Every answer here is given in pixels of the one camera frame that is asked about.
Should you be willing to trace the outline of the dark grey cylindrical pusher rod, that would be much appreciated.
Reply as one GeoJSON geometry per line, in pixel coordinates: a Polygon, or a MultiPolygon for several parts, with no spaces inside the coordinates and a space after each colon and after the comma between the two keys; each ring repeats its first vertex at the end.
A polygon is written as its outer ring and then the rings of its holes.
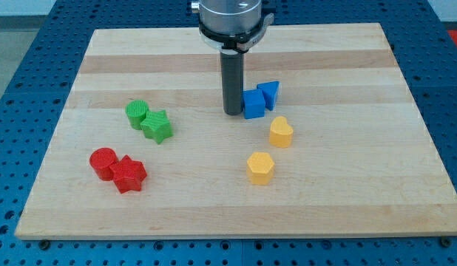
{"type": "Polygon", "coordinates": [[[227,115],[243,111],[244,54],[220,53],[223,110],[227,115]]]}

